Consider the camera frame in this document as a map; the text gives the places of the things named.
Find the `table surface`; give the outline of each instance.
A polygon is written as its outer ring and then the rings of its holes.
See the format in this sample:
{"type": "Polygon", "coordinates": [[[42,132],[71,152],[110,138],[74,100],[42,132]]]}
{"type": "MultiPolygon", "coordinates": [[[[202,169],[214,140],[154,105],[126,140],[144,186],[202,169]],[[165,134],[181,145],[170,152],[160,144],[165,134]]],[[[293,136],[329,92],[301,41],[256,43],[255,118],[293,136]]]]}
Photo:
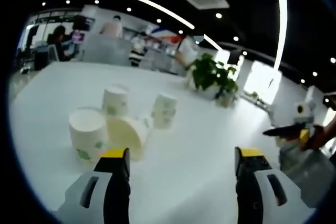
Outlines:
{"type": "Polygon", "coordinates": [[[258,147],[277,162],[275,141],[261,134],[270,128],[266,112],[243,99],[234,109],[219,108],[186,90],[178,76],[95,63],[55,62],[10,105],[15,150],[41,203],[57,210],[82,174],[68,116],[101,107],[111,83],[130,88],[130,117],[149,114],[159,92],[178,98],[173,127],[155,130],[142,159],[131,162],[130,223],[236,223],[234,147],[258,147]]]}

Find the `curved led light strip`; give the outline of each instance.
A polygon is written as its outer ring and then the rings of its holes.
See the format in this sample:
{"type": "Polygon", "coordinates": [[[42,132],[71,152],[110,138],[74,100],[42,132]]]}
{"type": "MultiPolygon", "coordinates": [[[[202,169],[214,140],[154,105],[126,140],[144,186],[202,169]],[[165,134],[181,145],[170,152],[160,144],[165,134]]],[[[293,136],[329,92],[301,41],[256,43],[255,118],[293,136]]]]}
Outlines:
{"type": "MultiPolygon", "coordinates": [[[[138,0],[141,1],[145,4],[148,4],[166,14],[168,14],[169,16],[177,19],[178,21],[180,21],[182,24],[186,25],[187,27],[189,27],[190,29],[195,29],[195,26],[193,24],[191,24],[190,22],[186,21],[184,18],[180,17],[179,15],[173,13],[172,11],[162,7],[161,5],[158,5],[150,0],[138,0]]],[[[204,39],[206,41],[208,41],[212,46],[214,46],[218,51],[223,50],[215,41],[213,41],[212,39],[210,39],[206,34],[204,35],[204,39]]]]}
{"type": "Polygon", "coordinates": [[[274,69],[278,70],[282,58],[283,48],[285,46],[286,40],[286,30],[287,30],[287,0],[279,0],[279,10],[280,10],[280,28],[279,28],[279,42],[277,54],[274,62],[274,69]]]}

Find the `ceiling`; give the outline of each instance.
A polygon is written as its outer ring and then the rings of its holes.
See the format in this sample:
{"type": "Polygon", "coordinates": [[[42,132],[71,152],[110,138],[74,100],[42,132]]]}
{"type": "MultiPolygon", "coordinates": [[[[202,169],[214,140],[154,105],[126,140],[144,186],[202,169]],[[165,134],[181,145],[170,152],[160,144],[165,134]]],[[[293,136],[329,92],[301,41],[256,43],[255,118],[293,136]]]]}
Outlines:
{"type": "MultiPolygon", "coordinates": [[[[31,0],[32,11],[59,7],[79,7],[94,4],[95,0],[31,0]]],[[[130,15],[156,22],[162,19],[161,26],[177,33],[188,28],[169,15],[136,0],[99,0],[99,6],[127,12],[130,15]]],[[[186,0],[151,0],[173,11],[223,48],[244,47],[249,59],[257,59],[272,65],[276,56],[279,38],[278,0],[227,0],[230,8],[198,10],[186,0]],[[222,18],[215,17],[221,13],[222,18]]],[[[330,62],[336,58],[332,47],[336,43],[336,12],[322,0],[287,0],[288,25],[285,48],[280,70],[299,83],[305,79],[305,85],[316,85],[323,92],[336,91],[336,64],[330,62]]],[[[208,42],[203,47],[212,47],[208,42]]]]}

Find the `upright paper cup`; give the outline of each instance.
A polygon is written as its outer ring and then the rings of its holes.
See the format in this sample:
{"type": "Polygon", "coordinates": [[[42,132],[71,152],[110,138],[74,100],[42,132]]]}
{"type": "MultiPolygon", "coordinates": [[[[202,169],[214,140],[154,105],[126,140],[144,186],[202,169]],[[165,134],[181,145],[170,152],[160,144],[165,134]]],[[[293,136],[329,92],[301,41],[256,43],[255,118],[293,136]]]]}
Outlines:
{"type": "Polygon", "coordinates": [[[70,114],[69,129],[78,161],[96,164],[108,141],[104,115],[95,108],[79,108],[70,114]]]}
{"type": "Polygon", "coordinates": [[[107,129],[111,142],[109,146],[129,148],[131,158],[140,159],[149,127],[135,119],[107,116],[107,129]]]}
{"type": "Polygon", "coordinates": [[[156,129],[169,129],[176,114],[177,99],[160,93],[152,110],[153,125],[156,129]]]}
{"type": "Polygon", "coordinates": [[[102,110],[105,115],[125,116],[128,113],[129,90],[122,85],[111,85],[104,90],[102,110]]]}

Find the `desk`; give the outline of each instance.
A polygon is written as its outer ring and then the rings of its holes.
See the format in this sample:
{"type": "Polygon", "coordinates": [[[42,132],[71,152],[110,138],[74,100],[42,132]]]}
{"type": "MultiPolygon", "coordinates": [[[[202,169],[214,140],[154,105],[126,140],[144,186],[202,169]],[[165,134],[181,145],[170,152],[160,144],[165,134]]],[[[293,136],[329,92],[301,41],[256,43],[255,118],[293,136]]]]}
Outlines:
{"type": "Polygon", "coordinates": [[[156,95],[178,98],[173,128],[154,131],[142,160],[131,162],[130,223],[237,223],[234,147],[260,148],[271,164],[275,141],[262,136],[267,113],[240,99],[235,109],[216,107],[183,88],[183,79],[143,69],[85,62],[54,62],[10,106],[14,146],[33,191],[56,210],[82,174],[71,147],[69,113],[100,107],[113,82],[130,88],[130,115],[149,112],[156,95]]]}

